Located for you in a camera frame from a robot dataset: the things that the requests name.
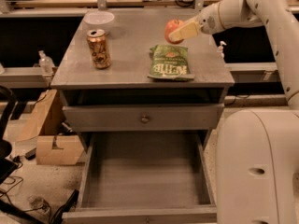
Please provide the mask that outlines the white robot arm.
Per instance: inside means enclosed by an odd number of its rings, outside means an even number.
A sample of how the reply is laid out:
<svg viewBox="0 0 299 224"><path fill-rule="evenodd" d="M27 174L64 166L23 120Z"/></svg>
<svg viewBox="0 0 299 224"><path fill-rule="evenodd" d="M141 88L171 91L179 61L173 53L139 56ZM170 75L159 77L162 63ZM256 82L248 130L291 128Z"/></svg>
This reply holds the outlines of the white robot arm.
<svg viewBox="0 0 299 224"><path fill-rule="evenodd" d="M293 177L299 173L299 22L287 0L222 0L176 29L170 42L230 28L264 27L287 109L235 112L219 131L216 151L218 224L297 224Z"/></svg>

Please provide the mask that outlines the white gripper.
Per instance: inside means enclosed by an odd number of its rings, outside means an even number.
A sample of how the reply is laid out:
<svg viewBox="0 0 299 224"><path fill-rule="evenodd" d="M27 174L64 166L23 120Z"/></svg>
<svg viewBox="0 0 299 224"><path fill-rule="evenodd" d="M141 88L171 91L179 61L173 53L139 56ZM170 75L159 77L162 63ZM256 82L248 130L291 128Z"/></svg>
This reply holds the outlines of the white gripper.
<svg viewBox="0 0 299 224"><path fill-rule="evenodd" d="M214 35L221 31L219 3L216 3L204 7L198 15L184 22L174 21L168 34L168 40L171 43L177 43L184 39L195 37L200 32Z"/></svg>

